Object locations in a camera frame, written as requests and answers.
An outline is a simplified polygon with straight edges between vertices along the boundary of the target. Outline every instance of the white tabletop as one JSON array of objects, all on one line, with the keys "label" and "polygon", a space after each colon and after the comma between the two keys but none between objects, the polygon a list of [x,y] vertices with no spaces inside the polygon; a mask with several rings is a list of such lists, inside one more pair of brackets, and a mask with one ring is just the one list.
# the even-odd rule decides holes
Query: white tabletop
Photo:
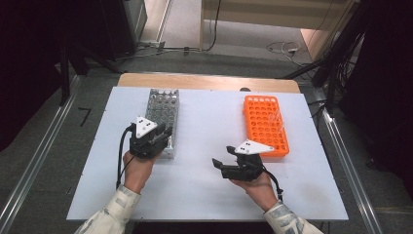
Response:
[{"label": "white tabletop", "polygon": [[[149,90],[113,88],[67,219],[88,219],[114,194],[122,132],[137,115],[144,116]],[[254,94],[275,96],[281,107],[290,152],[265,167],[279,180],[284,203],[306,219],[348,219],[303,95],[179,92],[175,158],[156,162],[131,219],[263,220],[261,209],[211,162],[236,165],[226,146],[246,140],[244,96]]]}]

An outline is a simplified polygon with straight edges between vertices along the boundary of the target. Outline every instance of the forearm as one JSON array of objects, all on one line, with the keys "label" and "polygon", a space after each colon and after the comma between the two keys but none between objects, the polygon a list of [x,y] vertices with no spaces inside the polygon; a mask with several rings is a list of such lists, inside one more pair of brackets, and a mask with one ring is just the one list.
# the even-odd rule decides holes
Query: forearm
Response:
[{"label": "forearm", "polygon": [[80,226],[76,233],[124,233],[139,198],[139,194],[119,186],[106,206]]},{"label": "forearm", "polygon": [[278,201],[269,211],[264,213],[264,218],[277,234],[318,234],[321,233],[306,219],[293,213],[282,201]]}]

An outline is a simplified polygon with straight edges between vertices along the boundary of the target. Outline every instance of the white triangular tracker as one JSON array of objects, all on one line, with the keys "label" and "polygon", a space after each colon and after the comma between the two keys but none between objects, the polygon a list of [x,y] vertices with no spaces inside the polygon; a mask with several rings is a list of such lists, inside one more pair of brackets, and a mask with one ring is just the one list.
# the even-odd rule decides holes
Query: white triangular tracker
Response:
[{"label": "white triangular tracker", "polygon": [[141,116],[137,116],[136,119],[136,138],[141,138],[147,133],[151,132],[157,127],[157,123],[145,119]]},{"label": "white triangular tracker", "polygon": [[235,149],[236,153],[241,153],[241,154],[257,154],[257,153],[266,153],[266,152],[271,152],[274,150],[273,146],[268,146],[266,144],[258,143],[256,141],[247,139],[242,143],[240,146],[238,146]]}]

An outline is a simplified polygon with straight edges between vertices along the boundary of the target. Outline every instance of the gray carpet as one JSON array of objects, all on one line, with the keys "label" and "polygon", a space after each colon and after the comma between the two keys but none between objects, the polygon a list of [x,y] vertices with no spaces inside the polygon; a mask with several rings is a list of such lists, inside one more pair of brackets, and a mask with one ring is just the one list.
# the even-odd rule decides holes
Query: gray carpet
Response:
[{"label": "gray carpet", "polygon": [[[88,77],[83,78],[76,97],[61,130],[52,145],[44,165],[36,177],[25,202],[23,203],[10,233],[73,233],[81,222],[66,221],[78,180],[92,146],[94,135],[103,114],[113,86],[119,76],[92,65]],[[282,77],[296,69],[296,65],[286,61],[273,61],[258,58],[237,58],[206,54],[169,53],[148,58],[130,58],[120,64],[129,72],[174,72],[192,74],[214,74],[273,78]],[[308,102],[315,100],[308,81],[296,78],[302,84],[301,92]],[[33,119],[24,127],[14,143],[0,152],[0,202],[4,204],[9,192],[19,180],[25,166],[33,155],[38,143],[47,130],[56,113],[59,91],[42,107]],[[80,127],[86,115],[79,107],[92,110],[83,127]],[[318,107],[310,106],[314,113]],[[400,180],[392,174],[379,172],[365,167],[369,159],[364,150],[365,142],[357,129],[348,122],[339,110],[336,110],[337,122],[349,153],[354,160],[370,200],[375,208],[408,208],[412,201],[406,194]],[[347,183],[334,145],[325,124],[319,123],[319,133],[337,185],[343,191],[342,198],[349,220],[330,223],[330,233],[366,233],[364,222],[358,210],[352,190]],[[385,233],[411,232],[412,213],[378,213]],[[128,225],[130,233],[132,223]]]}]

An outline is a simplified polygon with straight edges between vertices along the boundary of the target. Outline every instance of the patterned sleeve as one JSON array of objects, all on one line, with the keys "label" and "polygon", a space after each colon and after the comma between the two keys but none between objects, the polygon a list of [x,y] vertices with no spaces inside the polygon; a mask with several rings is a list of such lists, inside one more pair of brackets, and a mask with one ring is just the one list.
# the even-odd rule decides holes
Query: patterned sleeve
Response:
[{"label": "patterned sleeve", "polygon": [[75,234],[122,234],[140,195],[120,185],[109,203],[84,222]]},{"label": "patterned sleeve", "polygon": [[264,218],[277,234],[319,234],[322,233],[306,219],[293,213],[282,201],[278,201]]}]

